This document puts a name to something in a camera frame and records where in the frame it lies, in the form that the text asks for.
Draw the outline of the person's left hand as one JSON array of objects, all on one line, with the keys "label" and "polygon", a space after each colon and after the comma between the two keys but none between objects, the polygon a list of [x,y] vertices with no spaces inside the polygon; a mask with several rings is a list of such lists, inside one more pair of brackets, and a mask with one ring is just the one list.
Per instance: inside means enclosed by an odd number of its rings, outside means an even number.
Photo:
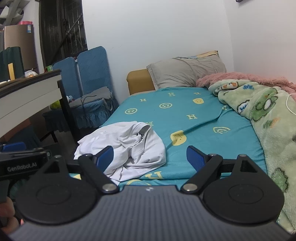
[{"label": "person's left hand", "polygon": [[14,204],[9,197],[6,197],[6,201],[1,203],[1,217],[7,219],[7,224],[1,228],[7,235],[14,232],[20,225],[25,223],[23,220],[18,221],[15,218]]}]

